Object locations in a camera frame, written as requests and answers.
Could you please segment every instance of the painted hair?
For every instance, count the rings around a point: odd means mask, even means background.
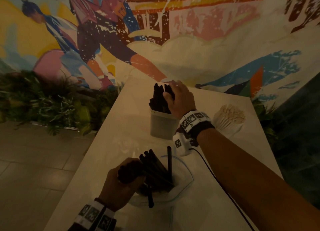
[[[42,11],[40,10],[39,6],[37,6],[37,4],[29,1],[26,1],[22,4],[22,13],[25,16],[30,17],[32,14],[36,12],[43,15]]]

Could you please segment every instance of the hand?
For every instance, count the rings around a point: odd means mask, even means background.
[[[123,19],[125,17],[125,15],[127,14],[126,10],[125,10],[125,6],[123,5],[122,2],[118,1],[118,4],[115,6],[114,9],[114,13],[120,17],[121,19]]]
[[[169,85],[174,93],[175,100],[168,92],[164,92],[163,96],[168,103],[171,114],[180,120],[187,112],[195,110],[195,98],[182,82],[172,81]]]
[[[111,211],[116,212],[123,208],[145,181],[145,176],[137,177],[130,184],[122,184],[118,181],[118,170],[120,167],[133,160],[140,161],[139,159],[127,158],[118,167],[110,169],[108,172],[99,199],[103,201]]]

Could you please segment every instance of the tile floor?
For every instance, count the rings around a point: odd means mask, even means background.
[[[43,231],[94,134],[15,126],[0,124],[0,230]]]

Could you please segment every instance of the bundle of cotton swabs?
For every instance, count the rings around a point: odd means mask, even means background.
[[[245,113],[234,105],[223,105],[214,116],[214,126],[220,130],[229,130],[245,122]]]

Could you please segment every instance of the forearm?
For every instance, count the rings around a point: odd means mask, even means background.
[[[197,141],[214,174],[234,200],[263,230],[311,230],[319,212],[277,174],[215,129]]]

